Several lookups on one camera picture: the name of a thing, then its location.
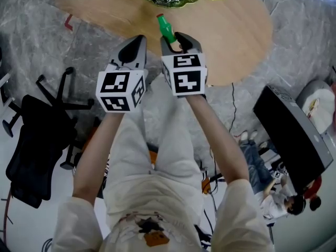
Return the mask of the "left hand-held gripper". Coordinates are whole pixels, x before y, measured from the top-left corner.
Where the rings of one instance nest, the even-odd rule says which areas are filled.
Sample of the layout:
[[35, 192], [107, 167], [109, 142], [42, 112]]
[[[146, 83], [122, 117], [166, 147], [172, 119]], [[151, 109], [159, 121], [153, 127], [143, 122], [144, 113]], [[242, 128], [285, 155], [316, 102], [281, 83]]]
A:
[[133, 112], [141, 102], [148, 75], [144, 69], [146, 52], [147, 38], [144, 35], [129, 38], [112, 51], [111, 64], [131, 69], [115, 70], [108, 65], [105, 71], [99, 72], [96, 97], [106, 113]]

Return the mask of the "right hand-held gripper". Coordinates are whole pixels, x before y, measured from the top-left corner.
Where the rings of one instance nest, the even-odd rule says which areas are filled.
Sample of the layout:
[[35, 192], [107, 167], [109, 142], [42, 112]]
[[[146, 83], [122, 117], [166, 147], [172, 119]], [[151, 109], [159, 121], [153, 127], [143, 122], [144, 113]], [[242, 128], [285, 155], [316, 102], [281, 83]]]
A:
[[160, 39], [165, 80], [174, 96], [202, 95], [207, 68], [201, 44], [185, 33], [175, 32], [175, 37], [173, 43], [164, 36]]

